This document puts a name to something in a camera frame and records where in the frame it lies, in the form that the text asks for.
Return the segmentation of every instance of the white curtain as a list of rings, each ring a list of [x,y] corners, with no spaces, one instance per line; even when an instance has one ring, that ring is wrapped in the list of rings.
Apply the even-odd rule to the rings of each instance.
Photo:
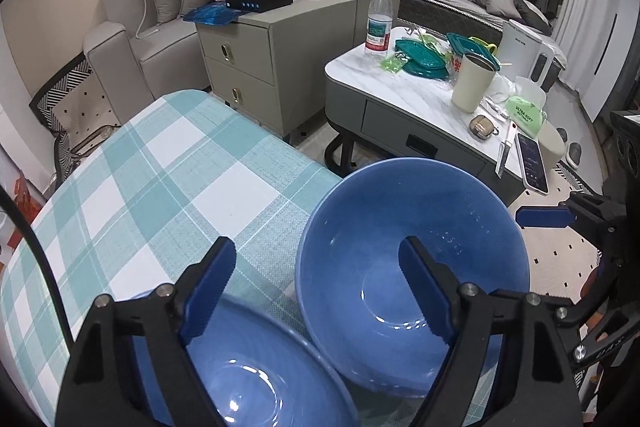
[[[568,59],[561,80],[584,94],[595,77],[620,0],[564,0],[553,38]]]

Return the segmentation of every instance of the slipper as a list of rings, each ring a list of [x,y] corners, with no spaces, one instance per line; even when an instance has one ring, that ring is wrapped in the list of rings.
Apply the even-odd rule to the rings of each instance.
[[[558,134],[562,138],[562,141],[566,144],[567,141],[569,140],[569,137],[567,136],[566,131],[562,127],[557,127],[556,131],[558,131]]]
[[[577,169],[580,165],[580,156],[582,156],[582,147],[577,142],[572,142],[566,152],[566,161],[572,168]]]

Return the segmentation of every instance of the water bottle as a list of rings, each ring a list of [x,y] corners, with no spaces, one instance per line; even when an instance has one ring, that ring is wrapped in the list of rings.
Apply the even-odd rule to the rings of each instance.
[[[394,6],[391,0],[371,0],[365,44],[367,55],[379,58],[386,57],[393,20]]]

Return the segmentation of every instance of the nightstand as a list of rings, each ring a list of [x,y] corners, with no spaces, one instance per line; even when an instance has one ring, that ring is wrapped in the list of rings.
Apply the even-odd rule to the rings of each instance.
[[[286,138],[324,107],[325,65],[364,42],[369,3],[294,0],[227,26],[198,24],[213,92]]]

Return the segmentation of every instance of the beige tumbler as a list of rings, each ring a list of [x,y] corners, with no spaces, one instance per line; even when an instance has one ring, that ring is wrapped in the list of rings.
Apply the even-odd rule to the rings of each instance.
[[[496,69],[495,64],[482,55],[465,54],[451,103],[462,112],[475,112],[494,79]]]

